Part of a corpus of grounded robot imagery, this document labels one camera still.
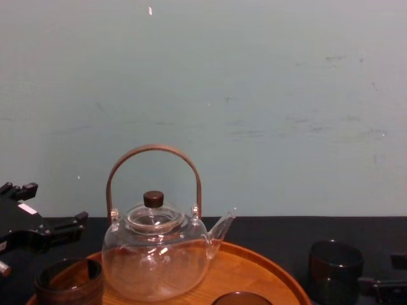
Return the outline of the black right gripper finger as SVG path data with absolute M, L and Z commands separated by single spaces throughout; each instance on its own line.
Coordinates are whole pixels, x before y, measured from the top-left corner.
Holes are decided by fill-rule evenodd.
M 407 255 L 404 254 L 391 254 L 390 260 L 392 267 L 397 270 L 407 270 Z
M 362 295 L 374 297 L 378 304 L 406 304 L 406 280 L 359 278 Z

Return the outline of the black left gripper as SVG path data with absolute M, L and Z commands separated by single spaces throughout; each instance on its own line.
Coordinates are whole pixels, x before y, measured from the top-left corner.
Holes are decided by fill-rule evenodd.
M 18 186 L 7 182 L 1 186 L 1 253 L 18 248 L 38 252 L 79 241 L 85 230 L 88 213 L 56 222 L 45 222 L 44 218 L 20 200 L 36 196 L 38 185 L 34 182 Z

